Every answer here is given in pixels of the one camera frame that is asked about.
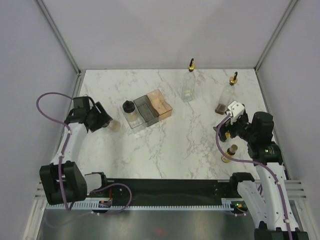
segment white wall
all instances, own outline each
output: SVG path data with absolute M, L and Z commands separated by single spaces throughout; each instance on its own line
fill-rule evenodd
M 44 0 L 81 69 L 254 67 L 290 0 Z
M 320 1 L 301 0 L 259 76 L 289 172 L 300 179 L 320 227 Z
M 61 129 L 37 97 L 72 94 L 76 74 L 32 0 L 0 1 L 0 32 L 0 239 L 20 240 Z M 41 107 L 62 120 L 68 102 L 54 96 Z

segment marble table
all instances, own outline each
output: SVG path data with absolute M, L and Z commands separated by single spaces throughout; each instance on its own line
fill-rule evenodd
M 108 128 L 89 132 L 83 141 L 77 165 L 83 174 L 104 172 L 107 178 L 229 179 L 234 172 L 250 172 L 252 164 L 221 160 L 215 143 L 216 126 L 224 116 L 215 113 L 218 99 L 229 78 L 238 71 L 234 99 L 246 106 L 249 120 L 257 111 L 266 111 L 253 69 L 196 69 L 195 99 L 181 100 L 186 69 L 87 70 L 80 96 L 101 102 L 121 122 L 117 133 Z M 160 89 L 172 106 L 172 116 L 138 133 L 133 133 L 121 106 Z M 238 145 L 239 159 L 250 159 L 247 143 L 240 138 L 221 143 L 227 150 Z

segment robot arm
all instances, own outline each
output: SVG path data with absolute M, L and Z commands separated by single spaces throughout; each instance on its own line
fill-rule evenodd
M 103 172 L 93 172 L 83 176 L 76 161 L 88 131 L 94 132 L 102 127 L 105 128 L 111 120 L 112 118 L 106 113 L 102 105 L 99 102 L 94 103 L 92 98 L 82 96 L 73 99 L 73 109 L 64 121 L 68 124 L 71 135 L 61 163 L 63 188 L 68 203 L 86 199 L 88 193 L 105 184 L 106 177 Z M 50 205 L 63 203 L 58 167 L 68 132 L 65 129 L 57 154 L 50 164 L 42 166 L 39 172 L 45 196 Z
M 256 112 L 249 123 L 245 106 L 232 102 L 226 111 L 230 115 L 219 131 L 219 138 L 225 142 L 228 137 L 240 137 L 247 142 L 249 156 L 267 166 L 277 177 L 261 165 L 256 165 L 260 177 L 264 199 L 260 196 L 254 178 L 250 173 L 234 173 L 230 178 L 233 187 L 245 201 L 255 224 L 255 240 L 288 240 L 287 223 L 290 225 L 294 240 L 308 240 L 306 232 L 299 231 L 299 225 L 290 207 L 285 182 L 286 175 L 279 146 L 272 141 L 274 128 L 273 116 L 267 112 Z M 283 208 L 285 202 L 288 219 Z

